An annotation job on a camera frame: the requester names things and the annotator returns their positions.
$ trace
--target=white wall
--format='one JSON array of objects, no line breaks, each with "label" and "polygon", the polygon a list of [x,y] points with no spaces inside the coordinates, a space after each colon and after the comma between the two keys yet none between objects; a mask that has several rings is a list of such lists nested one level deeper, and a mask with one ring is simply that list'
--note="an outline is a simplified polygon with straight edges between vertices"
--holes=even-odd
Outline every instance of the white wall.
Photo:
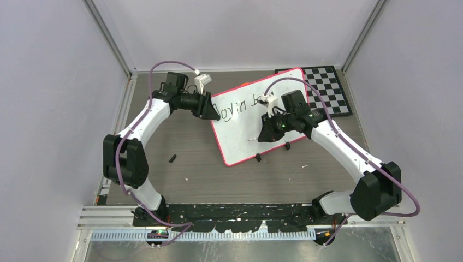
[{"label": "white wall", "polygon": [[370,150],[398,163],[422,205],[407,220],[422,261],[463,257],[462,11],[390,0],[348,71]]},{"label": "white wall", "polygon": [[[166,59],[201,69],[341,66],[376,0],[95,2],[126,60],[147,71]],[[170,66],[162,70],[182,68]]]},{"label": "white wall", "polygon": [[0,25],[0,261],[63,262],[127,80],[81,0],[3,0]]}]

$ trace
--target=white connector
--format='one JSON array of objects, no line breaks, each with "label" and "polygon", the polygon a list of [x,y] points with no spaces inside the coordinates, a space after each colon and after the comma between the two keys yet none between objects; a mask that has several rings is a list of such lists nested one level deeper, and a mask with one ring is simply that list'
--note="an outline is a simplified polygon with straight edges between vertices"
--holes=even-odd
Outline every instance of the white connector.
[{"label": "white connector", "polygon": [[269,117],[274,116],[273,108],[278,106],[278,98],[273,94],[268,94],[267,96],[262,95],[262,101],[266,102],[265,106],[267,107],[267,112]]},{"label": "white connector", "polygon": [[198,75],[194,78],[194,84],[197,86],[200,94],[203,94],[204,86],[210,81],[212,81],[212,78],[209,74]]}]

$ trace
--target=black and white checkerboard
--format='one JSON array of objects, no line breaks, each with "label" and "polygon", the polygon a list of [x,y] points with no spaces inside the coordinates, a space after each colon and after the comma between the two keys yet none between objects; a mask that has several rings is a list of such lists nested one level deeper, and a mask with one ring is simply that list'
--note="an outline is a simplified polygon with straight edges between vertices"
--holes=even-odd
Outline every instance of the black and white checkerboard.
[{"label": "black and white checkerboard", "polygon": [[[333,66],[325,67],[304,67],[304,78],[309,84],[319,90],[325,101],[328,112],[331,116],[349,116],[352,115],[351,107],[347,101],[341,82],[337,77],[336,70]],[[275,73],[287,69],[276,69]],[[311,109],[322,108],[322,102],[315,93],[307,87],[308,104]]]}]

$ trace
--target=metal floor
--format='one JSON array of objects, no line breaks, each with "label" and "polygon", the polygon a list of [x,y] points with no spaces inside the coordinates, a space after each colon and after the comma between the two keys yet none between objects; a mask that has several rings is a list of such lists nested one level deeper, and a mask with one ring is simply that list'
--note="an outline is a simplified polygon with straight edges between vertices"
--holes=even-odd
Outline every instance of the metal floor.
[{"label": "metal floor", "polygon": [[342,228],[326,249],[313,241],[210,241],[175,242],[161,249],[146,242],[91,241],[86,262],[169,261],[169,262],[321,262],[400,261],[391,230]]},{"label": "metal floor", "polygon": [[[209,72],[212,94],[244,82],[272,75],[273,71]],[[335,121],[355,142],[364,147],[359,123],[347,83],[338,76],[354,115]],[[190,81],[193,74],[187,74]],[[165,73],[153,74],[153,90],[165,81]],[[139,74],[128,113],[130,123],[147,100],[147,74]],[[321,146],[309,139],[262,155],[236,166],[223,163],[209,121],[200,120],[185,110],[175,111],[148,142],[145,153],[150,167],[149,179],[170,204],[200,203],[309,203],[329,191],[354,188],[347,171]],[[173,163],[168,160],[174,155]],[[107,204],[134,204],[119,186],[112,184]]]}]

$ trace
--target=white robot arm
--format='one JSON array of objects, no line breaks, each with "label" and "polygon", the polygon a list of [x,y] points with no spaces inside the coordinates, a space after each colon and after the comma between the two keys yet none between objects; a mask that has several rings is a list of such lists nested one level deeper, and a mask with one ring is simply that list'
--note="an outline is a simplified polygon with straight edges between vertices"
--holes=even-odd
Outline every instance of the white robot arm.
[{"label": "white robot arm", "polygon": [[267,113],[262,116],[262,131],[258,141],[274,142],[281,139],[285,132],[292,130],[304,133],[330,152],[357,184],[353,191],[327,192],[313,199],[314,216],[356,213],[362,219],[370,221],[400,203],[400,188],[373,166],[380,166],[400,182],[400,168],[394,162],[384,164],[363,150],[335,121],[329,122],[323,109],[311,110],[301,91],[282,95],[282,101],[285,112],[273,115]]},{"label": "white robot arm", "polygon": [[[159,125],[167,119],[174,110],[191,110],[193,116],[205,120],[219,120],[220,116],[212,106],[211,93],[205,92],[204,84],[211,81],[209,75],[199,75],[196,83],[201,83],[201,91],[189,93],[186,91],[188,77],[179,73],[167,73],[167,79],[161,90],[155,90],[152,100],[146,102],[141,113],[134,121],[117,135],[107,135],[103,141],[103,175],[115,184],[120,184],[116,158],[119,158],[124,187],[145,205],[150,211],[155,211],[159,217],[166,213],[165,199],[154,189],[148,177],[148,163],[144,148]],[[122,137],[126,136],[121,153],[116,155],[116,148]]]}]

